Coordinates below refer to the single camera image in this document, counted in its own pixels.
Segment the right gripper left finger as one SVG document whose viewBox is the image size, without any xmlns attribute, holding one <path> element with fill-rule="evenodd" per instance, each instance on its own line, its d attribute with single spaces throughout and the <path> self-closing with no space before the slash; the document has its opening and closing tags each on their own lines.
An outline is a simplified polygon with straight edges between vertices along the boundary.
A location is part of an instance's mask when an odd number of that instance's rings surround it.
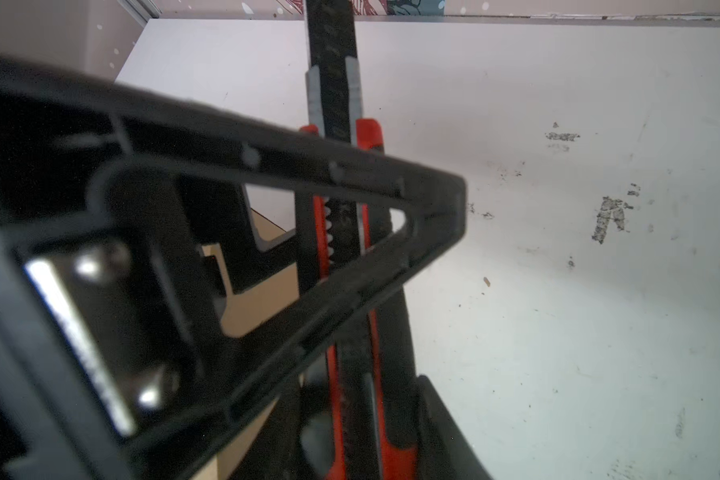
<svg viewBox="0 0 720 480">
<path fill-rule="evenodd" d="M 282 390 L 261 430 L 229 479 L 291 479 L 301 421 L 302 379 Z"/>
</svg>

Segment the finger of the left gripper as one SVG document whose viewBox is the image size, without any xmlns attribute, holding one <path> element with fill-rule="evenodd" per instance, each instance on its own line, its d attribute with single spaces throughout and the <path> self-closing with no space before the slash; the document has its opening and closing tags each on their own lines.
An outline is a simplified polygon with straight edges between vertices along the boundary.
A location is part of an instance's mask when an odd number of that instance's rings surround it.
<svg viewBox="0 0 720 480">
<path fill-rule="evenodd" d="M 295 233 L 263 239 L 242 185 L 182 177 L 178 189 L 193 238 L 222 248 L 235 292 L 245 292 L 296 262 Z"/>
<path fill-rule="evenodd" d="M 404 283 L 462 178 L 0 57 L 0 479 L 464 479 Z"/>
</svg>

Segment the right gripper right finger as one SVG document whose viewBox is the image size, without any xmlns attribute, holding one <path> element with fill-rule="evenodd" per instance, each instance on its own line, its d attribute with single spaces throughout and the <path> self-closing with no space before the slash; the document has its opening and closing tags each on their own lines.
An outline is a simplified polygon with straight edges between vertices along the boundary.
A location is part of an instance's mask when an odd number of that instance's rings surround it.
<svg viewBox="0 0 720 480">
<path fill-rule="evenodd" d="M 491 480 L 432 382 L 417 378 L 417 479 Z"/>
</svg>

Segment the red black utility knife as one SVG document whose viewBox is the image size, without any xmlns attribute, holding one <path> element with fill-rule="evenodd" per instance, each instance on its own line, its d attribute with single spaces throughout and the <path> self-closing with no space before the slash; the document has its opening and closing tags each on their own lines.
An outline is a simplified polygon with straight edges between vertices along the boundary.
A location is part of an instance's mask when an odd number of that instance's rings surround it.
<svg viewBox="0 0 720 480">
<path fill-rule="evenodd" d="M 382 151 L 379 123 L 363 111 L 355 5 L 307 1 L 306 132 Z M 296 198 L 298 281 L 347 305 L 327 350 L 307 369 L 299 432 L 303 470 L 314 479 L 413 479 L 417 475 L 416 382 L 405 297 L 380 302 L 375 253 L 392 232 L 388 209 L 355 200 L 350 172 L 329 168 L 333 189 Z"/>
</svg>

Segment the brown cardboard express box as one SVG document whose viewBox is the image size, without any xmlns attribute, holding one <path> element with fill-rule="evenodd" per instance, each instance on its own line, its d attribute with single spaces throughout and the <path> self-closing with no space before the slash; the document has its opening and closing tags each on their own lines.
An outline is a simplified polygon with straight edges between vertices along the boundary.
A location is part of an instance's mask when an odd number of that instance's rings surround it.
<svg viewBox="0 0 720 480">
<path fill-rule="evenodd" d="M 222 248 L 214 244 L 206 245 L 202 250 L 204 255 L 216 257 L 227 291 L 226 305 L 221 319 L 225 335 L 241 337 L 297 299 L 298 286 L 295 266 L 291 265 L 245 292 L 237 293 L 231 287 L 227 268 L 223 264 Z M 196 479 L 226 479 L 234 473 L 259 435 L 275 405 L 275 402 L 271 402 L 263 409 L 232 441 L 197 471 L 194 477 Z"/>
</svg>

